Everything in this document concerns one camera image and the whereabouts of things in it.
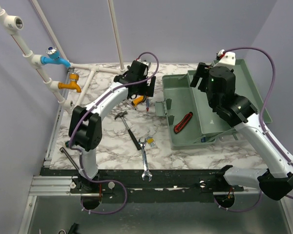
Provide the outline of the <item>red black utility knife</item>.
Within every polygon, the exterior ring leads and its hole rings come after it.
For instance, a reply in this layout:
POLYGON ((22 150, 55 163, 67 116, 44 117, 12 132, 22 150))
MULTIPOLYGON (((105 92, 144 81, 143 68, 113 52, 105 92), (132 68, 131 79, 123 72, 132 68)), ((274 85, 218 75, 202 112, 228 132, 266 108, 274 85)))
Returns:
POLYGON ((188 124, 188 122, 192 119, 193 117, 193 112, 189 112, 187 113, 183 119, 174 126, 173 130, 175 134, 178 134, 179 132, 181 132, 185 126, 188 124))

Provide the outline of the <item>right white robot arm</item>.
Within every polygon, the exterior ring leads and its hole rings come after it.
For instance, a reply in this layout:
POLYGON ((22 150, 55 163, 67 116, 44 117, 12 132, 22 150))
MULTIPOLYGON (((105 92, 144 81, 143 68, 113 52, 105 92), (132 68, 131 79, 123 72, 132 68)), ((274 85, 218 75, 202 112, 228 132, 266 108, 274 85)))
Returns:
POLYGON ((280 200, 293 189, 293 156, 269 132, 253 103, 235 92, 236 76, 226 66, 199 63, 190 86, 206 93, 208 105, 230 127, 242 134, 267 165, 266 169, 241 169, 228 165, 215 178, 215 186, 260 189, 280 200))

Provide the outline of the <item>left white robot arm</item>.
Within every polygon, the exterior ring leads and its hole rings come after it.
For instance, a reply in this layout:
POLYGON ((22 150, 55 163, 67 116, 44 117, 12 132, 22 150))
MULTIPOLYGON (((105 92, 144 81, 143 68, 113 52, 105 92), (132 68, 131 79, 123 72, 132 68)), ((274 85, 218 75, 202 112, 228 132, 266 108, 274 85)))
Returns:
POLYGON ((102 121, 112 109, 133 96, 153 96, 156 76, 148 76, 150 63, 135 60, 128 70, 117 75, 111 86, 95 101, 72 112, 68 147, 80 154, 79 173, 84 177, 82 187, 89 193, 98 189, 96 148, 100 144, 103 131, 102 121))

